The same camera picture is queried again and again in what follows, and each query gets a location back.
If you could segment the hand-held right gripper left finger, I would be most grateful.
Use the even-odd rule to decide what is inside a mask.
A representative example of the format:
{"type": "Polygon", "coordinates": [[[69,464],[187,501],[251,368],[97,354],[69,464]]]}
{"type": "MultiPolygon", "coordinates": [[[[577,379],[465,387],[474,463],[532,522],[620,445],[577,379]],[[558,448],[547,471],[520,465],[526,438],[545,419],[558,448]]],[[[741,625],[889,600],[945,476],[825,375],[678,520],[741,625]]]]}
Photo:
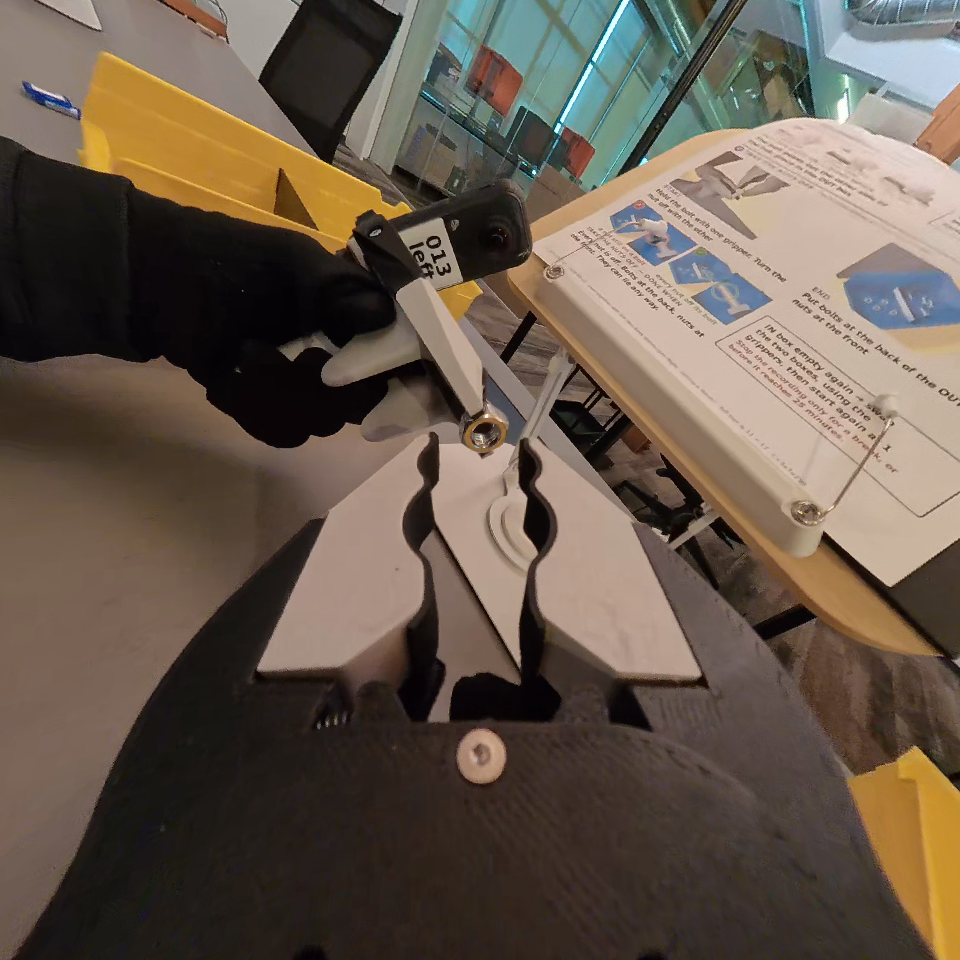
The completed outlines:
{"type": "Polygon", "coordinates": [[[418,534],[404,522],[431,493],[439,439],[425,434],[355,489],[321,523],[257,673],[400,687],[413,663],[408,628],[427,599],[418,534]]]}

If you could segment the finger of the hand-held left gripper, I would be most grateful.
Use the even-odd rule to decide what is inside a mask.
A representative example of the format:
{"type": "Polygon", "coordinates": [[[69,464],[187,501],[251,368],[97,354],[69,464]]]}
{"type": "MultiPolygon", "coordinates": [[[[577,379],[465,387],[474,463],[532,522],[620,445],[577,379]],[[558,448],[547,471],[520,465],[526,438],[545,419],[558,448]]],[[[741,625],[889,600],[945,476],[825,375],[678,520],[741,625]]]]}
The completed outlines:
{"type": "Polygon", "coordinates": [[[433,286],[425,279],[413,280],[394,300],[398,327],[437,367],[462,417],[479,413],[487,405],[482,361],[433,286]]]}

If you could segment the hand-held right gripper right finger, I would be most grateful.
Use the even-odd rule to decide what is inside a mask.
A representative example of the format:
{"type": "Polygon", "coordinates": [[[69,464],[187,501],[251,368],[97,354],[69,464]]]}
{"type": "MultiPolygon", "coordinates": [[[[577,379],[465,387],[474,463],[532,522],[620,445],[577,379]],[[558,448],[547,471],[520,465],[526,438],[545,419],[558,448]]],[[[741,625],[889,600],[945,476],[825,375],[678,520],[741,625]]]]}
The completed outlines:
{"type": "Polygon", "coordinates": [[[522,682],[700,682],[630,514],[538,441],[519,445],[519,484],[535,549],[519,620],[522,682]]]}

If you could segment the steel hex nut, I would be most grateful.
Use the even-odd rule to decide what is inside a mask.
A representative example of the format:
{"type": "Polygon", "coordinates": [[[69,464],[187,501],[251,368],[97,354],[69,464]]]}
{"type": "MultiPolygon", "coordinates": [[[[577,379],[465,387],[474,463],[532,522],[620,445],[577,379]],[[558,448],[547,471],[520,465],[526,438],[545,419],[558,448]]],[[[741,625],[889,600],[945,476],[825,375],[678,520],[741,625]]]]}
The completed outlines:
{"type": "Polygon", "coordinates": [[[486,457],[507,440],[509,419],[497,408],[486,405],[477,414],[464,414],[460,424],[461,443],[470,451],[486,457]]]}

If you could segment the yellow plastic bin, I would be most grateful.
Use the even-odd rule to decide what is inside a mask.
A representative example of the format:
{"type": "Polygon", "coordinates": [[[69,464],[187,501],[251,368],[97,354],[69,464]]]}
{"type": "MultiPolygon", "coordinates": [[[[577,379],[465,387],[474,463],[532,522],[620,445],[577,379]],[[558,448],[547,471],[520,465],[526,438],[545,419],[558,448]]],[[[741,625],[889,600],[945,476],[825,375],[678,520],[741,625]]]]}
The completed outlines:
{"type": "Polygon", "coordinates": [[[848,782],[880,866],[939,959],[959,957],[959,793],[919,748],[848,782]]]}
{"type": "Polygon", "coordinates": [[[80,165],[181,206],[312,237],[335,254],[356,219],[412,212],[353,175],[101,52],[81,109],[80,165]]]}

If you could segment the person's left forearm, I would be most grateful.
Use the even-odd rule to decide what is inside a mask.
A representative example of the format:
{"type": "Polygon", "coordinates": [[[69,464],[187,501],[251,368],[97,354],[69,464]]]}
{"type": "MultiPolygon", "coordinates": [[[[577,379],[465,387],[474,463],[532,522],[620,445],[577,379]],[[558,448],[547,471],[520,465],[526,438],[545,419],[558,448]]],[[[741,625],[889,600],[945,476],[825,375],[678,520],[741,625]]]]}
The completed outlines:
{"type": "Polygon", "coordinates": [[[123,176],[1,138],[1,356],[38,363],[156,359],[133,311],[131,199],[123,176]]]}

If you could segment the person's left hand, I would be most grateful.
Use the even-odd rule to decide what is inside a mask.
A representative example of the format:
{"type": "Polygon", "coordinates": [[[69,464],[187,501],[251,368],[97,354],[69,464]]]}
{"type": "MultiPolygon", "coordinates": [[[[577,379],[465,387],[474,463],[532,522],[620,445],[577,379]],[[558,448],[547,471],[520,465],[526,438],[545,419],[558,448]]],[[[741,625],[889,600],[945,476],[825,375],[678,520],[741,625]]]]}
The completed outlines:
{"type": "Polygon", "coordinates": [[[295,449],[360,425],[389,375],[327,386],[332,355],[282,347],[316,334],[335,346],[384,330],[394,301],[369,272],[299,232],[127,197],[129,328],[139,353],[186,372],[249,436],[295,449]]]}

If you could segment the white stand strut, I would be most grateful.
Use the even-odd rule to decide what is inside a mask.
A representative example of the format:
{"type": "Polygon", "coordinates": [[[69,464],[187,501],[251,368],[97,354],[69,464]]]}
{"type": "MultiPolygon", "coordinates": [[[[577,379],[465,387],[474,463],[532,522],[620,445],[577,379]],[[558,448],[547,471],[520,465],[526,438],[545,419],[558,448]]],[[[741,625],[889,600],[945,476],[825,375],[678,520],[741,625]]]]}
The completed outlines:
{"type": "Polygon", "coordinates": [[[532,442],[540,436],[554,404],[575,367],[576,364],[566,349],[560,348],[551,358],[543,386],[519,435],[519,443],[525,440],[532,442]]]}

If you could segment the white stand ledge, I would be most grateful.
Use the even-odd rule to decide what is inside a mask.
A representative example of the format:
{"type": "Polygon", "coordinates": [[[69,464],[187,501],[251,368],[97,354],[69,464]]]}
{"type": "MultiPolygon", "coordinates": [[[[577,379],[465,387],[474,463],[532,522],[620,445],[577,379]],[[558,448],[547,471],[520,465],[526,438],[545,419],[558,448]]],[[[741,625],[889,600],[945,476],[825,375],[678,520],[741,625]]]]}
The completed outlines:
{"type": "Polygon", "coordinates": [[[810,558],[823,533],[789,515],[800,487],[570,267],[555,281],[538,257],[526,267],[530,275],[513,284],[532,311],[709,506],[745,542],[810,558]]]}

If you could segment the black metal pole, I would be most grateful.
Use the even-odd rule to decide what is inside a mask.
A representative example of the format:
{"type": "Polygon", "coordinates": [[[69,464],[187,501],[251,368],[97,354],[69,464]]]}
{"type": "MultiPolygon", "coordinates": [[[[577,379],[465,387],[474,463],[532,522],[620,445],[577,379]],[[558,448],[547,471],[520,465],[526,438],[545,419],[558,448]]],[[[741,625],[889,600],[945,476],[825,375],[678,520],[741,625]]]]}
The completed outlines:
{"type": "Polygon", "coordinates": [[[746,1],[726,1],[714,6],[714,10],[706,18],[704,26],[707,30],[702,34],[702,38],[692,47],[690,53],[683,53],[679,57],[678,64],[682,66],[682,70],[678,74],[671,74],[666,92],[655,101],[656,112],[652,116],[644,115],[640,136],[620,167],[618,177],[637,169],[648,159],[650,149],[699,80],[705,66],[747,4],[746,1]]]}

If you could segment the blue white small packet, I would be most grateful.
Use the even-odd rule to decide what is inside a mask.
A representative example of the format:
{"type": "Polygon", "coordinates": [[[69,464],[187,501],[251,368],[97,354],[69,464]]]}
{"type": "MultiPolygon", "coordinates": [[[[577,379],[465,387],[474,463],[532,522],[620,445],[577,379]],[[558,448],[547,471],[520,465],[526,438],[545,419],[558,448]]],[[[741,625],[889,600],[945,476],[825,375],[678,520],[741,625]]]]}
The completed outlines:
{"type": "Polygon", "coordinates": [[[50,112],[68,116],[78,122],[81,121],[81,109],[65,95],[48,91],[27,80],[21,82],[21,87],[30,102],[50,112]]]}

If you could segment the white paper sheet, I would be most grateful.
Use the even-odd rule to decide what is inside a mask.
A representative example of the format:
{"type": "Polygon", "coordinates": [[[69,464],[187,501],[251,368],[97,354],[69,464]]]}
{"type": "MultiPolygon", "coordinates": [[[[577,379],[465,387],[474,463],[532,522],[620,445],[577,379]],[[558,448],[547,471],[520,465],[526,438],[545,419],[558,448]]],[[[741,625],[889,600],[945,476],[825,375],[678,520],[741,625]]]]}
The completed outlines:
{"type": "Polygon", "coordinates": [[[40,0],[40,6],[77,23],[87,30],[102,33],[103,26],[97,8],[90,0],[40,0]]]}

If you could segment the wooden beam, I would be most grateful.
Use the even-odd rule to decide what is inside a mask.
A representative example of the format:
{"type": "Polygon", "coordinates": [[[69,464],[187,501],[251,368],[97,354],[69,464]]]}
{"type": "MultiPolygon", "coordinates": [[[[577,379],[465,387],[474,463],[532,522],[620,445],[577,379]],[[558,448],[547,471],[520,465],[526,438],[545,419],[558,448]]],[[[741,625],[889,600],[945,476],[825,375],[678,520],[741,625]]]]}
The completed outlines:
{"type": "Polygon", "coordinates": [[[947,166],[959,160],[959,86],[933,109],[914,147],[947,166]]]}

